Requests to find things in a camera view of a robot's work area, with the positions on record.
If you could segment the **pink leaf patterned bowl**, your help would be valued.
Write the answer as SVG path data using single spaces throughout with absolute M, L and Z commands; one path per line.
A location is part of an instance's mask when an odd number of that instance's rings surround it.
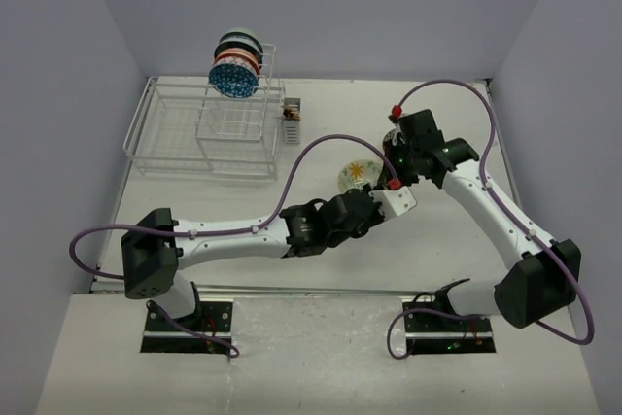
M 397 127 L 390 130 L 382 140 L 382 149 L 387 158 L 398 157 L 403 145 L 403 138 Z

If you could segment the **yellow star patterned bowl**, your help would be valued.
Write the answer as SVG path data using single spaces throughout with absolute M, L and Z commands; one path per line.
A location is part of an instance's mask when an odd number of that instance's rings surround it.
M 381 175 L 383 163 L 378 159 L 357 159 L 345 164 L 337 175 L 340 193 L 361 189 L 366 185 L 374 187 Z

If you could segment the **dark teal white bowl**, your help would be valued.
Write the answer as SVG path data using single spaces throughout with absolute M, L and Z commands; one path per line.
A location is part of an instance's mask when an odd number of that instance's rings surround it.
M 229 98 L 249 98 L 257 92 L 258 77 L 245 66 L 224 63 L 215 65 L 208 75 L 209 84 Z

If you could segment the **salmon pink patterned bowl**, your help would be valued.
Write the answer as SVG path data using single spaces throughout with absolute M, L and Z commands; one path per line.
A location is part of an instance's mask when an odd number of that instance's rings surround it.
M 252 53 L 242 48 L 228 48 L 228 49 L 223 50 L 214 58 L 214 63 L 226 57 L 244 58 L 245 60 L 247 60 L 249 63 L 252 64 L 252 66 L 254 67 L 257 73 L 259 73 L 261 70 L 261 65 L 259 64 L 259 61 L 257 60 L 257 58 Z

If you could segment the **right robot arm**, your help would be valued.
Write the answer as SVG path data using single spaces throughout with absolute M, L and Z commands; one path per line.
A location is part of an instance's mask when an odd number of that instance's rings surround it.
M 507 269 L 499 281 L 441 288 L 433 317 L 442 329 L 457 329 L 468 315 L 501 315 L 523 329 L 574 302 L 578 246 L 556 240 L 523 213 L 488 174 L 483 156 L 463 138 L 445 139 L 431 111 L 400 117 L 383 147 L 404 184 L 426 179 L 457 201 Z

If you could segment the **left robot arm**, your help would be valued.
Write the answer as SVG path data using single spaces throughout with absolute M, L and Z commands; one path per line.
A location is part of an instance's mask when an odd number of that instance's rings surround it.
M 235 234 L 241 224 L 234 223 L 227 234 L 208 236 L 198 234 L 199 223 L 175 220 L 169 208 L 154 209 L 121 238 L 124 295 L 150 299 L 178 329 L 193 329 L 202 307 L 184 269 L 225 259 L 318 256 L 387 221 L 385 204 L 379 191 L 348 190 L 329 201 L 285 208 L 264 227 Z

